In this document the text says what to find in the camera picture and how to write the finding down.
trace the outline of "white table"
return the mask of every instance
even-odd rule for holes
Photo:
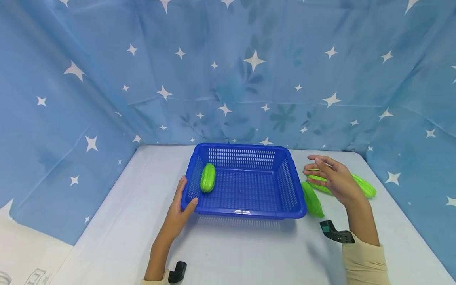
[[[194,146],[140,147],[52,284],[138,284]],[[366,162],[356,153],[291,150],[300,179],[307,155],[328,155],[377,189],[371,201],[392,284],[454,285]],[[348,228],[343,206],[317,192],[325,219]],[[345,284],[341,245],[321,220],[255,220],[194,214],[174,242],[168,266],[188,264],[184,285]]]

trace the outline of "green toy cucumber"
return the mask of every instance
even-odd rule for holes
[[[362,179],[361,177],[359,177],[356,174],[352,174],[352,175],[353,175],[353,179],[359,185],[359,187],[361,188],[361,190],[363,191],[364,195],[367,198],[373,198],[373,197],[375,197],[375,195],[377,195],[377,190],[375,190],[375,188],[369,182],[365,181],[364,179]],[[320,176],[309,175],[308,177],[315,179],[315,180],[326,181],[325,178],[320,177]],[[331,194],[331,191],[329,191],[329,189],[326,187],[315,185],[310,182],[309,182],[309,184],[312,185],[312,187],[314,187],[315,189],[318,189],[322,192]]]
[[[320,200],[316,196],[312,186],[306,181],[301,182],[302,190],[304,191],[304,200],[306,201],[307,211],[317,218],[323,218],[323,209],[321,208]]]
[[[209,193],[214,189],[215,184],[215,167],[211,163],[207,163],[201,175],[201,191]]]

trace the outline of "forearm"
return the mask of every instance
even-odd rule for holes
[[[165,272],[166,259],[171,248],[172,240],[158,233],[150,250],[149,264],[144,275],[146,281],[160,281]]]
[[[355,199],[345,205],[348,225],[358,238],[368,244],[380,246],[372,208],[366,198]]]

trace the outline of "sleeve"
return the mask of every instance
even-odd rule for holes
[[[165,271],[165,274],[163,274],[163,279],[161,281],[142,280],[140,285],[169,285],[169,282],[168,282],[169,275],[170,275],[170,271],[167,270],[167,271]]]
[[[347,285],[391,285],[383,246],[362,242],[355,234],[353,237],[354,244],[342,245]]]

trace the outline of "blue backdrop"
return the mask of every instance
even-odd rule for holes
[[[353,150],[456,277],[453,0],[0,0],[0,207],[75,244],[139,144]]]

